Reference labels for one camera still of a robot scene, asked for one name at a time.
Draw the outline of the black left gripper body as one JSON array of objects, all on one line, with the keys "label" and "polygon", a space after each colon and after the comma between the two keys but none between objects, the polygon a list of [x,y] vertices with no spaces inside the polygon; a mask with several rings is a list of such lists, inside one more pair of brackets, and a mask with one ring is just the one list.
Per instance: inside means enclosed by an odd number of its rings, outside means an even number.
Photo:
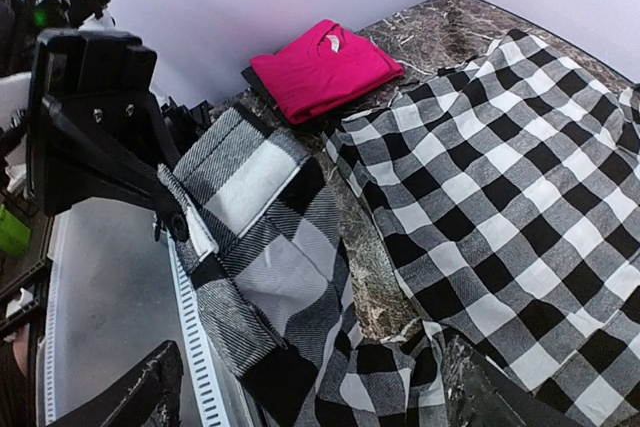
[{"label": "black left gripper body", "polygon": [[96,197],[153,211],[188,238],[158,176],[180,153],[150,83],[157,55],[117,30],[46,29],[37,38],[27,109],[28,189],[54,217]]}]

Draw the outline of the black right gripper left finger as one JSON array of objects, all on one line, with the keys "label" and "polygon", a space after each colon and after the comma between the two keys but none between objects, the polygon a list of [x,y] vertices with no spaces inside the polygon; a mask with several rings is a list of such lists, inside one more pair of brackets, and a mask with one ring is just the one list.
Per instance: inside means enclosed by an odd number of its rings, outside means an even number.
[{"label": "black right gripper left finger", "polygon": [[56,420],[55,426],[178,426],[184,367],[166,340],[101,394]]}]

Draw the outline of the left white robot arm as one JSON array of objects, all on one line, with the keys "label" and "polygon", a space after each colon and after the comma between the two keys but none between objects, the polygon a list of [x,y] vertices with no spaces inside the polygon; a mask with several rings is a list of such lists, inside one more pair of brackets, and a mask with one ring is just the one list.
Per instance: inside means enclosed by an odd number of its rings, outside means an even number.
[{"label": "left white robot arm", "polygon": [[189,237],[161,180],[179,160],[152,87],[156,53],[115,28],[110,0],[1,0],[1,162],[55,216],[92,197],[152,210]]}]

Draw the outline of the folded red t-shirt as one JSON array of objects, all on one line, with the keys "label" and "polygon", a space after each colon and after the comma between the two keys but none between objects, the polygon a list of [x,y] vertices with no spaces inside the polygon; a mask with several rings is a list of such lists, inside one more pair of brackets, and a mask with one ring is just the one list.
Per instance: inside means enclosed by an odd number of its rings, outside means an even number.
[{"label": "folded red t-shirt", "polygon": [[324,19],[250,66],[292,125],[337,109],[402,77],[405,69],[368,39]]}]

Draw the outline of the black white plaid shirt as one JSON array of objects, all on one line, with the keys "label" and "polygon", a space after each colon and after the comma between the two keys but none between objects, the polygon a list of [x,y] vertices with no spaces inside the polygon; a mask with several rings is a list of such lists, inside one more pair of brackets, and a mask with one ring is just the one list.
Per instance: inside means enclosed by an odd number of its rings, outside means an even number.
[{"label": "black white plaid shirt", "polygon": [[362,337],[336,201],[287,131],[236,106],[158,169],[201,325],[277,424],[447,426],[454,339],[563,418],[638,415],[637,87],[511,30],[324,140],[420,315],[406,341]]}]

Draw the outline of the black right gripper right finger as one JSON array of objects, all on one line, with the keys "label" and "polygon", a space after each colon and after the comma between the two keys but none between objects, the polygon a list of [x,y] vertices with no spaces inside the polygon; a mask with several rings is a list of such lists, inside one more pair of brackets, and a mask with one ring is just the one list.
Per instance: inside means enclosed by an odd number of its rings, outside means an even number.
[{"label": "black right gripper right finger", "polygon": [[445,407],[451,426],[575,426],[535,399],[458,336],[442,358]]}]

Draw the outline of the folded black garment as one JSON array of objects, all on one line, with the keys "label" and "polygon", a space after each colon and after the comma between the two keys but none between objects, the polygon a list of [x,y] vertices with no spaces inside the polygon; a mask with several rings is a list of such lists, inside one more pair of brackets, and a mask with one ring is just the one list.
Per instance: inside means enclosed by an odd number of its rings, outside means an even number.
[{"label": "folded black garment", "polygon": [[241,72],[241,75],[249,84],[250,89],[265,103],[265,105],[275,115],[275,117],[284,125],[290,126],[288,119],[278,107],[276,100],[269,93],[268,89],[265,87],[254,69],[249,66]]}]

